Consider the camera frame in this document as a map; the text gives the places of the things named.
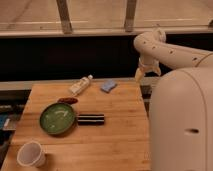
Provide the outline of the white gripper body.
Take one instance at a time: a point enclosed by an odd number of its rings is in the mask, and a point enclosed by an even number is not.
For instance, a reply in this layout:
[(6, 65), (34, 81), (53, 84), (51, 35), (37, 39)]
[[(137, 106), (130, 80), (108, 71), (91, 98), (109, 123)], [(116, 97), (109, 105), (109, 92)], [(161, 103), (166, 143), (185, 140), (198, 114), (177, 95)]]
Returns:
[(154, 58), (140, 58), (139, 68), (143, 72), (153, 72), (154, 68), (159, 67), (159, 62)]

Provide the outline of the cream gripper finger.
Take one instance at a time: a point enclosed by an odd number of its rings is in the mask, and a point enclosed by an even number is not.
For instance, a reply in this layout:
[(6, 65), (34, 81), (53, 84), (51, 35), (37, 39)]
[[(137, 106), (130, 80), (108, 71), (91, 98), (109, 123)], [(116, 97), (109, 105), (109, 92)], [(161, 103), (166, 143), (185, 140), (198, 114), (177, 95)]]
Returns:
[(145, 76), (145, 73), (140, 68), (138, 68), (135, 72), (135, 81), (137, 83), (140, 83), (141, 80), (144, 78), (144, 76)]
[(153, 72), (154, 72), (155, 74), (157, 74), (159, 77), (161, 76), (161, 69), (160, 69), (159, 67), (154, 68), (154, 69), (153, 69)]

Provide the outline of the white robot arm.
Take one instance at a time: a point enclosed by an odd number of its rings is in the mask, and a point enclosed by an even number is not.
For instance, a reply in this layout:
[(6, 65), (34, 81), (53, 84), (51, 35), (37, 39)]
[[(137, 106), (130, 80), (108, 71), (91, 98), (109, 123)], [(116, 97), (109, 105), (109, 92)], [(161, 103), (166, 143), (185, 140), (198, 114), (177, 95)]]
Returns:
[(168, 44), (161, 29), (134, 39), (135, 79), (159, 80), (149, 103), (151, 171), (213, 171), (213, 51)]

